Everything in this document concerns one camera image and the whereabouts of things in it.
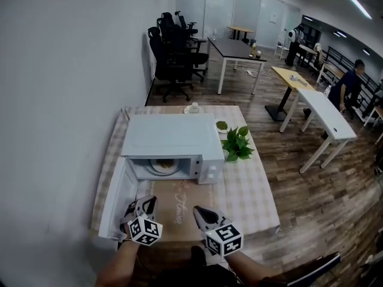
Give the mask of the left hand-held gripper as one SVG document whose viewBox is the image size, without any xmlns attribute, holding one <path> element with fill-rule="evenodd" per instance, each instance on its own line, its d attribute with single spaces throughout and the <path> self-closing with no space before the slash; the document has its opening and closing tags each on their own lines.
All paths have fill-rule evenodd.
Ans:
<svg viewBox="0 0 383 287">
<path fill-rule="evenodd" d="M 157 197 L 145 196 L 133 201 L 125 216 L 120 220 L 120 229 L 126 240 L 144 246 L 151 246 L 162 236 L 163 225 L 156 221 Z"/>
</svg>

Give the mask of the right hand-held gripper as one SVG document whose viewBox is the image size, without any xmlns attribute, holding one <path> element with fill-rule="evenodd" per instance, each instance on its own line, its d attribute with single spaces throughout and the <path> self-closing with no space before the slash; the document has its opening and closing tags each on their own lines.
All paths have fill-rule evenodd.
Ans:
<svg viewBox="0 0 383 287">
<path fill-rule="evenodd" d="M 242 232 L 223 212 L 194 206 L 193 216 L 212 255 L 226 257 L 242 249 Z"/>
</svg>

